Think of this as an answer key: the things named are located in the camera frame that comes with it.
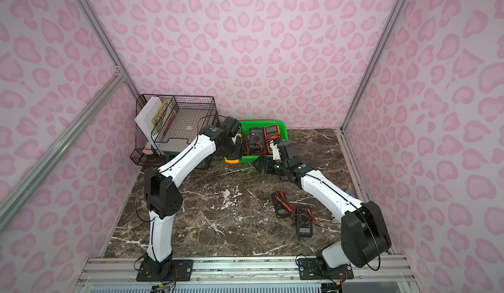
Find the yellow multimeter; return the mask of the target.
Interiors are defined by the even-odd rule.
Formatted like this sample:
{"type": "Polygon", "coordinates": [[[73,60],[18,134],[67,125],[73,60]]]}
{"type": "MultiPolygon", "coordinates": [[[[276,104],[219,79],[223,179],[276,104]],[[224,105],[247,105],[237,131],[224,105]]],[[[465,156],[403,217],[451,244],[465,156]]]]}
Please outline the yellow multimeter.
{"type": "Polygon", "coordinates": [[[232,140],[234,141],[232,144],[232,151],[227,153],[224,161],[228,164],[239,164],[243,155],[242,134],[237,133],[232,140]]]}

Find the dark green multimeter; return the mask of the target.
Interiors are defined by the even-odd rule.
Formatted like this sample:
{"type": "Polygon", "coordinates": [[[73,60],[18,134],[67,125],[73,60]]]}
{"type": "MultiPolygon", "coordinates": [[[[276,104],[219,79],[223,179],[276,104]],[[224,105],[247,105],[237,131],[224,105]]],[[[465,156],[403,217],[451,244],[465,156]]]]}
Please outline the dark green multimeter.
{"type": "Polygon", "coordinates": [[[265,131],[261,128],[251,128],[246,137],[245,147],[250,156],[264,154],[266,152],[265,131]]]}

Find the orange multimeter with leads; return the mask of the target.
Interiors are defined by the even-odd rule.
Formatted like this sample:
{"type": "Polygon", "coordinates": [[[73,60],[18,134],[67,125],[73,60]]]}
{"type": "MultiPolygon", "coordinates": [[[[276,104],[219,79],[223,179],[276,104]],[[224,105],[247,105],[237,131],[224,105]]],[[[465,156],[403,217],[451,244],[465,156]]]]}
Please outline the orange multimeter with leads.
{"type": "Polygon", "coordinates": [[[272,146],[283,142],[278,125],[269,125],[264,128],[265,131],[265,144],[269,155],[273,154],[272,146]]]}

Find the black multimeter red leads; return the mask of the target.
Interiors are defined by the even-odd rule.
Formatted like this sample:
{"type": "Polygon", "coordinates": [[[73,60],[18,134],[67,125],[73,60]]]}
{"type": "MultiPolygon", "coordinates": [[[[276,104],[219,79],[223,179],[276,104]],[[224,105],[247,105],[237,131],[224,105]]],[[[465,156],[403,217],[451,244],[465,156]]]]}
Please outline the black multimeter red leads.
{"type": "Polygon", "coordinates": [[[272,193],[270,198],[277,218],[289,218],[296,213],[295,206],[287,200],[283,191],[272,193]]]}

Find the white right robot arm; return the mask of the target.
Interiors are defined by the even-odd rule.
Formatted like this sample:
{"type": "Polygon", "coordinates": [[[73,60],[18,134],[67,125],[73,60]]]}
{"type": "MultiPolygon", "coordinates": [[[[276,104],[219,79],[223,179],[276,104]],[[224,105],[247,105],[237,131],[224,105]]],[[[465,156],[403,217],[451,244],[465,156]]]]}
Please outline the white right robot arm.
{"type": "Polygon", "coordinates": [[[347,264],[362,268],[391,248],[382,211],[375,202],[363,202],[337,187],[319,168],[301,158],[292,141],[275,144],[272,151],[273,156],[255,160],[257,172],[295,184],[319,200],[340,223],[340,241],[325,247],[319,255],[327,268],[347,264]]]}

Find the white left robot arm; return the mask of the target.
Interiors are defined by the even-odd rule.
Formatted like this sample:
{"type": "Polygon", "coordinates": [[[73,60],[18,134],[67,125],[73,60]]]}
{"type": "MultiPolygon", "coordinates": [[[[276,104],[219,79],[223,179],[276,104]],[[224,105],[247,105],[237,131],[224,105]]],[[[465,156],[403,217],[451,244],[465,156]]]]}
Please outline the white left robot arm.
{"type": "Polygon", "coordinates": [[[239,161],[242,124],[227,117],[220,126],[207,125],[173,160],[145,176],[144,199],[149,212],[150,238],[144,263],[162,271],[173,259],[171,237],[178,211],[183,205],[179,188],[187,176],[211,155],[239,161]]]}

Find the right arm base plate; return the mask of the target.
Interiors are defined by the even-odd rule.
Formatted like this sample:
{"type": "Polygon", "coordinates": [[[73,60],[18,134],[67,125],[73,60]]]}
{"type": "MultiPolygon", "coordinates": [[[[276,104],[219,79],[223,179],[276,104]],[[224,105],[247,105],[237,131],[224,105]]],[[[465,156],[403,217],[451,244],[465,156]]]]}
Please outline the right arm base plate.
{"type": "Polygon", "coordinates": [[[299,270],[301,280],[332,280],[344,282],[354,279],[354,272],[350,264],[344,264],[337,268],[328,267],[320,258],[307,258],[298,256],[295,263],[299,270]]]}

